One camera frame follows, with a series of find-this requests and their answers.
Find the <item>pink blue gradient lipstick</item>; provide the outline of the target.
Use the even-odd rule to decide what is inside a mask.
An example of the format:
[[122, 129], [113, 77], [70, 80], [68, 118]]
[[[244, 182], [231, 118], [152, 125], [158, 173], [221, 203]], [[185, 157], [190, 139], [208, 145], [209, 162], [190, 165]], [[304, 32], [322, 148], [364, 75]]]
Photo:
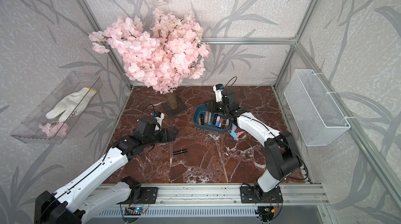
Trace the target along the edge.
[[215, 126], [216, 126], [216, 127], [219, 127], [219, 126], [220, 126], [220, 116], [218, 116], [218, 117], [216, 118]]

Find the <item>short gold lipstick tube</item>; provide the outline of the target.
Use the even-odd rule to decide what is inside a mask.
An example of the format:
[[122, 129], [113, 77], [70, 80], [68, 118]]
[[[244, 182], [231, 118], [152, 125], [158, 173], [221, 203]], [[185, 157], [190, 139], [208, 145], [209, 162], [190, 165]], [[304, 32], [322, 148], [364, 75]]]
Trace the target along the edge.
[[205, 123], [208, 123], [208, 122], [209, 122], [209, 112], [206, 111], [205, 112]]

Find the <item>teal plastic storage box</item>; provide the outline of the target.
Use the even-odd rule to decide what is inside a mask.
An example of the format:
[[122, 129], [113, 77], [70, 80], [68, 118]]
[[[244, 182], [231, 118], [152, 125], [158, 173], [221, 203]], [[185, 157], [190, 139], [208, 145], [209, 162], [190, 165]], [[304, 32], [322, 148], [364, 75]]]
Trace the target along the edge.
[[204, 125], [201, 125], [200, 116], [201, 116], [201, 114], [203, 114], [205, 116], [205, 112], [206, 111], [208, 111], [208, 110], [207, 110], [207, 108], [206, 108], [206, 106], [204, 104], [198, 106], [195, 109], [195, 112], [193, 114], [193, 123], [195, 124], [196, 127], [200, 128], [200, 129], [203, 129], [203, 130], [208, 130], [208, 131], [217, 132], [217, 133], [225, 133], [225, 132], [228, 132], [231, 129], [231, 123], [230, 123], [230, 126], [229, 126], [228, 129], [222, 129], [222, 128], [220, 129], [219, 127], [216, 127], [216, 126], [213, 125], [213, 118], [214, 118], [215, 114], [220, 116], [220, 118], [222, 118], [224, 120], [227, 120], [227, 118], [224, 115], [219, 114], [219, 113], [212, 113], [212, 123], [211, 124], [205, 123]]

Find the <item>black silver mascara tube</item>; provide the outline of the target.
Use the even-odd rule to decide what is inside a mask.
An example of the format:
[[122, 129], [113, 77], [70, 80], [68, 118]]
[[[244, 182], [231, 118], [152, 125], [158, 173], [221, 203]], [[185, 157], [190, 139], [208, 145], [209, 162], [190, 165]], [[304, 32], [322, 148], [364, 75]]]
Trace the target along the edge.
[[182, 150], [179, 150], [179, 151], [174, 151], [173, 155], [176, 156], [176, 155], [184, 154], [186, 152], [188, 152], [187, 149], [182, 149]]

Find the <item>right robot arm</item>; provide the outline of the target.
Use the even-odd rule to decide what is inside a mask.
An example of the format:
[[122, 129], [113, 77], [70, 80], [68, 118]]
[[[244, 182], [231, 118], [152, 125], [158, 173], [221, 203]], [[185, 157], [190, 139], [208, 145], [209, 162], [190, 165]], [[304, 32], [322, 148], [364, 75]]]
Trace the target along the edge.
[[217, 84], [213, 87], [213, 91], [215, 99], [205, 102], [208, 110], [224, 115], [232, 128], [239, 127], [264, 146], [265, 172], [255, 183], [255, 190], [258, 193], [271, 192], [284, 178], [303, 165], [291, 133], [275, 130], [257, 119], [239, 105], [232, 89]]

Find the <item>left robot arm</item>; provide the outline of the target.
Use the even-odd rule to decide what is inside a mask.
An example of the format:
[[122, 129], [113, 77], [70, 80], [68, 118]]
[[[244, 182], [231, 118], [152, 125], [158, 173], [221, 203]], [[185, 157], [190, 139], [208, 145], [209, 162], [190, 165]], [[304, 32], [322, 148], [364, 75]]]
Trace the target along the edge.
[[35, 201], [34, 223], [84, 224], [115, 204], [137, 203], [145, 198], [141, 183], [131, 177], [96, 195], [93, 191], [147, 147], [175, 141], [179, 131], [163, 128], [163, 119], [161, 112], [141, 117], [132, 134], [114, 142], [105, 155], [77, 178], [53, 193], [40, 194]]

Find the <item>pink cherry blossom tree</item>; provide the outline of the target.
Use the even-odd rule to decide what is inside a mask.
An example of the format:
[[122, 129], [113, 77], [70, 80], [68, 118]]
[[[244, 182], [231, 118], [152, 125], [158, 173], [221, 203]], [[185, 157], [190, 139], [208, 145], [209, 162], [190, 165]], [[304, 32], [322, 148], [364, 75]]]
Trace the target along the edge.
[[165, 1], [157, 0], [152, 12], [153, 27], [146, 31], [139, 17], [119, 16], [103, 31], [88, 38], [97, 53], [115, 49], [122, 56], [125, 75], [167, 96], [168, 113], [178, 110], [174, 91], [185, 79], [199, 79], [211, 52], [202, 41], [204, 29], [191, 11], [182, 17], [166, 12]]

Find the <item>white work glove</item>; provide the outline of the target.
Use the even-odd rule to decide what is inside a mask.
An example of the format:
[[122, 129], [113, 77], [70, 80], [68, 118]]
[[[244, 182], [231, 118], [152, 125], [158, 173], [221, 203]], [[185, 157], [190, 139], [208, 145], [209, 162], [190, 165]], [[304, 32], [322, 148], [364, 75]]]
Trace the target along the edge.
[[65, 96], [46, 114], [46, 118], [50, 120], [59, 116], [58, 122], [66, 122], [70, 117], [83, 113], [97, 92], [93, 88], [84, 87]]

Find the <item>left circuit board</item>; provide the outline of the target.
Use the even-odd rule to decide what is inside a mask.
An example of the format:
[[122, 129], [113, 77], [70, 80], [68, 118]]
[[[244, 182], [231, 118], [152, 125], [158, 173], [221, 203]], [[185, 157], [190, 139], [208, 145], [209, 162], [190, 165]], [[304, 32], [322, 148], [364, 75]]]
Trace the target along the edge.
[[146, 214], [148, 208], [144, 208], [142, 206], [134, 206], [134, 207], [127, 207], [124, 210], [125, 216], [141, 216]]

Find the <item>circuit board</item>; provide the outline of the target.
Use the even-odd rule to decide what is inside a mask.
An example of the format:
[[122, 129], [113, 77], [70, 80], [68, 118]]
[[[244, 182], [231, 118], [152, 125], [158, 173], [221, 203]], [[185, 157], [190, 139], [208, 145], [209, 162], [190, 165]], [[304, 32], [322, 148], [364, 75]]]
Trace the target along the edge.
[[256, 215], [266, 215], [266, 216], [273, 216], [275, 211], [277, 210], [277, 207], [273, 206], [258, 206], [257, 209], [255, 210]]
[[134, 206], [134, 207], [127, 207], [124, 210], [125, 216], [141, 216], [146, 214], [148, 208], [144, 208], [142, 206]]

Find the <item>pink flower sprig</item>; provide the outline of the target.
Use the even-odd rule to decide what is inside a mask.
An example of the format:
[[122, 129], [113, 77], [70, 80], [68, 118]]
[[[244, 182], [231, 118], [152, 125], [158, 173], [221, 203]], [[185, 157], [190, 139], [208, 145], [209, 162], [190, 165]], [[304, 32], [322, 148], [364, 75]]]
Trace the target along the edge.
[[69, 126], [63, 122], [50, 122], [45, 125], [39, 124], [39, 129], [47, 135], [47, 137], [60, 137], [64, 138], [67, 135]]

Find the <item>right circuit board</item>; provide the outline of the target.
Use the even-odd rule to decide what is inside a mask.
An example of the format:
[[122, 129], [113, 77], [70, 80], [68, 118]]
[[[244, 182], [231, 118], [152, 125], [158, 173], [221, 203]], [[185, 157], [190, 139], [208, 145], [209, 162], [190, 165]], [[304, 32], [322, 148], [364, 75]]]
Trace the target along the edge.
[[275, 211], [277, 210], [277, 207], [273, 206], [258, 206], [257, 209], [255, 210], [256, 215], [266, 215], [266, 216], [273, 216]]

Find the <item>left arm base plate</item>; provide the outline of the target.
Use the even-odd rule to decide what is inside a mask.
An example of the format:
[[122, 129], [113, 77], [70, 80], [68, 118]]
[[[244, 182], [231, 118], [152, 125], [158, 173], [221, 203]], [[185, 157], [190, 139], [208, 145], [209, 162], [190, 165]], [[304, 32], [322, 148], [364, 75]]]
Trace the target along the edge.
[[142, 184], [132, 177], [122, 179], [129, 187], [129, 195], [121, 204], [155, 204], [158, 194], [158, 187], [142, 187]]

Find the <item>aluminium front rail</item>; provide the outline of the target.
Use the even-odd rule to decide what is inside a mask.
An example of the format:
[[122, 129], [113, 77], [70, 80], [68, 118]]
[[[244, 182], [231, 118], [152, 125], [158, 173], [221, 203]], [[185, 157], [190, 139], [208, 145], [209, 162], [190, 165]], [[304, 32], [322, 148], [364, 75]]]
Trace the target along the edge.
[[[255, 206], [262, 203], [242, 203], [252, 199], [251, 189], [240, 183], [229, 184], [143, 184], [142, 187], [157, 187], [158, 207], [190, 206]], [[329, 199], [320, 184], [284, 183], [274, 191], [274, 200], [284, 206], [328, 205]]]

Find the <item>clear acrylic wall tray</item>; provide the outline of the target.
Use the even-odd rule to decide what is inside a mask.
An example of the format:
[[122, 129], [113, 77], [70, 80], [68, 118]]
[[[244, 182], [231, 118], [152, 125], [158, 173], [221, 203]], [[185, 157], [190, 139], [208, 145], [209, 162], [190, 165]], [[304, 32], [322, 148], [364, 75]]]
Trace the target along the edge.
[[26, 144], [61, 144], [102, 85], [97, 75], [72, 71], [11, 137]]

